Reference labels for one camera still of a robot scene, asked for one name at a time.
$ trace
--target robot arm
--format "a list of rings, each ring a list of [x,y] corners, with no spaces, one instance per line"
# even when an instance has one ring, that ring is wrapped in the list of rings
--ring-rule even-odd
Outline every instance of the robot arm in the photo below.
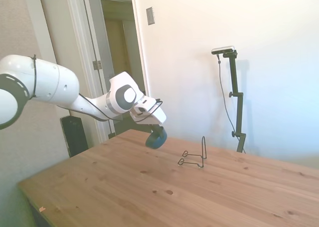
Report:
[[[79,94],[79,81],[71,70],[36,58],[8,55],[0,60],[0,129],[12,125],[26,102],[32,99],[87,114],[99,121],[130,112],[135,122],[152,125],[149,138],[152,144],[147,142],[147,145],[160,147],[166,140],[163,127],[159,127],[166,120],[161,101],[145,96],[126,72],[110,82],[107,94],[86,98]]]

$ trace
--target black cable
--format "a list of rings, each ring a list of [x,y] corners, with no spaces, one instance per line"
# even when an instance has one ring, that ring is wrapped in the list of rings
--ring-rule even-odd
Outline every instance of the black cable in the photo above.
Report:
[[[86,101],[88,101],[93,107],[95,107],[97,110],[99,110],[105,117],[107,117],[108,119],[110,120],[113,120],[113,121],[122,121],[122,120],[119,120],[119,119],[113,119],[113,118],[110,118],[109,116],[107,116],[104,112],[102,112],[102,110],[100,110],[95,104],[93,104],[90,100],[88,100],[85,96],[83,96],[82,94],[79,94],[82,98],[84,98]],[[147,115],[144,119],[142,120],[139,120],[139,121],[134,121],[134,122],[140,122],[140,121],[144,121],[146,118],[149,118],[163,103],[163,101],[159,100],[156,102],[156,104],[160,103],[160,105],[149,115]]]
[[[146,116],[146,117],[145,117],[144,119],[142,119],[142,120],[134,121],[134,122],[137,123],[137,122],[140,122],[140,121],[144,121],[146,118],[150,117],[150,116],[151,116],[153,113],[155,113],[155,111],[163,104],[163,101],[159,100],[159,101],[156,102],[156,104],[160,104],[160,105],[158,105],[158,107],[157,107],[151,114],[149,114],[148,116]]]
[[[225,94],[224,94],[224,89],[223,89],[223,85],[222,85],[222,82],[221,82],[221,74],[220,74],[220,63],[221,63],[221,61],[219,59],[219,55],[218,54],[217,54],[217,58],[218,58],[218,65],[219,65],[219,82],[220,82],[221,92],[223,93],[223,99],[224,99],[224,106],[225,106],[226,114],[227,114],[227,117],[228,117],[228,120],[229,120],[231,126],[233,127],[234,133],[236,133],[234,124],[233,124],[233,122],[231,121],[231,119],[229,117],[227,106],[226,106]]]

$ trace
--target black metal pole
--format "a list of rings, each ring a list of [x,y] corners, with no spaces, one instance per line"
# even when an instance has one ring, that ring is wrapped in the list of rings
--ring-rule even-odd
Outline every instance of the black metal pole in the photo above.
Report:
[[[232,132],[232,136],[236,136],[239,138],[237,152],[243,152],[244,143],[246,139],[246,134],[241,132],[242,119],[243,119],[243,101],[244,101],[244,93],[238,92],[237,85],[237,73],[236,73],[236,58],[237,51],[224,53],[224,58],[229,58],[230,64],[230,75],[231,75],[231,84],[233,91],[229,93],[229,97],[237,97],[237,118],[236,118],[236,132]]]

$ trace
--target light switch plate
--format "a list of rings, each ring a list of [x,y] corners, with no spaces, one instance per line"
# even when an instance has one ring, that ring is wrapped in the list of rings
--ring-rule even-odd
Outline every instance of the light switch plate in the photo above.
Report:
[[[150,7],[150,8],[146,9],[146,15],[148,16],[149,25],[155,24],[153,7]]]

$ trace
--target wire stand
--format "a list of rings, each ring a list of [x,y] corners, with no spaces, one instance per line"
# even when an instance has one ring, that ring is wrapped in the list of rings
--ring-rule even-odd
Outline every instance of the wire stand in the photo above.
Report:
[[[182,157],[187,157],[187,156],[200,156],[201,158],[201,165],[196,163],[196,162],[185,162],[184,158],[181,158],[178,161],[178,165],[181,166],[183,164],[194,164],[197,165],[199,168],[204,167],[204,159],[207,159],[207,152],[206,152],[206,140],[205,136],[201,138],[201,155],[195,155],[195,154],[189,154],[188,151],[185,151],[182,155]]]

